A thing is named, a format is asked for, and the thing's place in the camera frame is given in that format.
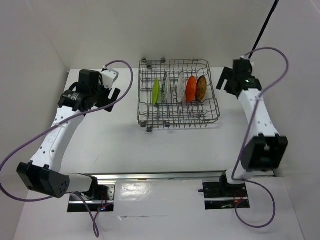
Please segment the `yellow brown patterned plate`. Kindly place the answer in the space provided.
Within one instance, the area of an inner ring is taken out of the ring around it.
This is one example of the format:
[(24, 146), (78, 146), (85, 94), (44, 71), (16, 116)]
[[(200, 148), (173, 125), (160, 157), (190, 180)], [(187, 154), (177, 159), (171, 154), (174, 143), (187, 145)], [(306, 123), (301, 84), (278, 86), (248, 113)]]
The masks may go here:
[(200, 76), (197, 81), (195, 99), (201, 102), (207, 93), (207, 79), (204, 75)]

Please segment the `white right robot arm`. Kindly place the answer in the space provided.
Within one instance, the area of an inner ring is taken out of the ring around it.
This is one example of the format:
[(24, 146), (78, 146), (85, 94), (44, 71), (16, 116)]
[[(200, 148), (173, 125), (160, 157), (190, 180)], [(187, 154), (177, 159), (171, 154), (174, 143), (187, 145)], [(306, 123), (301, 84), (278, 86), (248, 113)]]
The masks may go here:
[(236, 59), (232, 68), (223, 69), (216, 87), (236, 96), (248, 122), (246, 140), (237, 165), (219, 178), (218, 192), (224, 197), (236, 196), (245, 181), (256, 173), (278, 169), (288, 146), (287, 137), (280, 135), (272, 123), (260, 95), (263, 88), (252, 71), (250, 60)]

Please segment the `orange plate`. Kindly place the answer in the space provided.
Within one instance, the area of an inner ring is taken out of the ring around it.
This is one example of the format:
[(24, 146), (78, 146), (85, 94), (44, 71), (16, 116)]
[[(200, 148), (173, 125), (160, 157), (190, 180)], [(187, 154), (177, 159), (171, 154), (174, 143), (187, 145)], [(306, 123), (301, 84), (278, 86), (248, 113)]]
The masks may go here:
[(187, 81), (187, 86), (185, 90), (185, 97), (187, 102), (192, 102), (196, 96), (197, 92), (197, 79), (195, 76), (191, 76)]

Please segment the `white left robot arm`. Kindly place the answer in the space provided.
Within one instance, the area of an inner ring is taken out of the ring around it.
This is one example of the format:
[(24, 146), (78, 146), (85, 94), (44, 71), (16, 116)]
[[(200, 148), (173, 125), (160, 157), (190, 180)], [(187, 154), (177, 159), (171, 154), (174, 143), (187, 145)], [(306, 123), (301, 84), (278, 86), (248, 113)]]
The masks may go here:
[(58, 101), (54, 129), (46, 134), (40, 148), (28, 163), (21, 162), (17, 173), (25, 186), (38, 193), (61, 198), (71, 189), (72, 177), (60, 172), (64, 154), (87, 111), (107, 107), (112, 111), (120, 89), (112, 89), (119, 73), (113, 69), (95, 71), (82, 69), (78, 81), (66, 90)]

